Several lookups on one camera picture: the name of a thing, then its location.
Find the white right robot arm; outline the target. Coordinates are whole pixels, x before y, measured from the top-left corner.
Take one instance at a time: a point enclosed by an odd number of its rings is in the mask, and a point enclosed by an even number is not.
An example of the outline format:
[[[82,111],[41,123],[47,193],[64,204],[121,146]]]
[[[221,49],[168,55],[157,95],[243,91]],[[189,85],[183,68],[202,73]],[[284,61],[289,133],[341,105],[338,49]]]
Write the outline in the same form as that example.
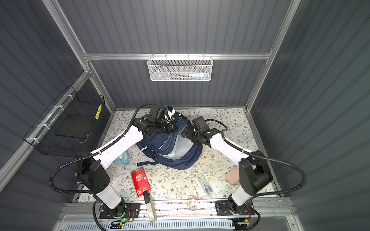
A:
[[[205,144],[221,152],[237,165],[240,185],[228,198],[229,208],[238,209],[256,197],[293,192],[306,184],[307,175],[301,168],[285,161],[265,157],[259,150],[252,152],[235,144],[225,136],[227,130],[227,126],[216,119],[198,117],[192,120],[192,125],[186,127],[181,135],[197,145]],[[289,189],[261,193],[260,190],[273,180],[269,162],[293,168],[302,176],[301,182]]]

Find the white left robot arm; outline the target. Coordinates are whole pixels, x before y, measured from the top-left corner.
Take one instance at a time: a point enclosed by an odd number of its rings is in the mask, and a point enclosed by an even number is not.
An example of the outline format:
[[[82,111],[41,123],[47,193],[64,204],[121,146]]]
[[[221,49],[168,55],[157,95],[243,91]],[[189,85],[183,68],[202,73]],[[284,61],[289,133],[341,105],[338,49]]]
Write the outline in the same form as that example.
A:
[[[177,126],[172,120],[174,115],[175,109],[171,106],[161,107],[155,104],[139,106],[124,132],[89,155],[73,159],[54,170],[49,178],[50,188],[55,192],[65,194],[88,193],[111,210],[116,209],[123,203],[123,199],[110,185],[110,176],[106,170],[123,152],[144,137],[154,133],[173,134],[177,130]],[[82,166],[82,172],[78,173],[78,176],[82,177],[80,181],[88,187],[88,190],[58,188],[54,183],[56,174],[67,166],[78,162],[87,165]]]

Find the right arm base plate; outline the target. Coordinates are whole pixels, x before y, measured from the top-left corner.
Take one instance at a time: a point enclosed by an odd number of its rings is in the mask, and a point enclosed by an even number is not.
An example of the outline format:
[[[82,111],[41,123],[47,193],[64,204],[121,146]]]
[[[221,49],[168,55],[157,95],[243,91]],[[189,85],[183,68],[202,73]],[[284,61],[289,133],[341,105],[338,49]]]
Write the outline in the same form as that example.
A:
[[[218,216],[251,216],[255,215],[255,212],[252,210],[252,202],[249,204],[243,204],[238,206],[232,200],[218,200],[215,202],[215,208]]]

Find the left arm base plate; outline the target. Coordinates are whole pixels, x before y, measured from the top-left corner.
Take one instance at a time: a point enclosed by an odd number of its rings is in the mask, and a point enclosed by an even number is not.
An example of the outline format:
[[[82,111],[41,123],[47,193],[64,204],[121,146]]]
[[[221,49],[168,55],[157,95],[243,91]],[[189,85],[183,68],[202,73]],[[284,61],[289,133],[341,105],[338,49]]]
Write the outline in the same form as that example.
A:
[[[103,204],[99,209],[100,219],[131,219],[138,218],[140,212],[140,203],[125,203],[122,202],[115,208],[110,209],[108,206]]]

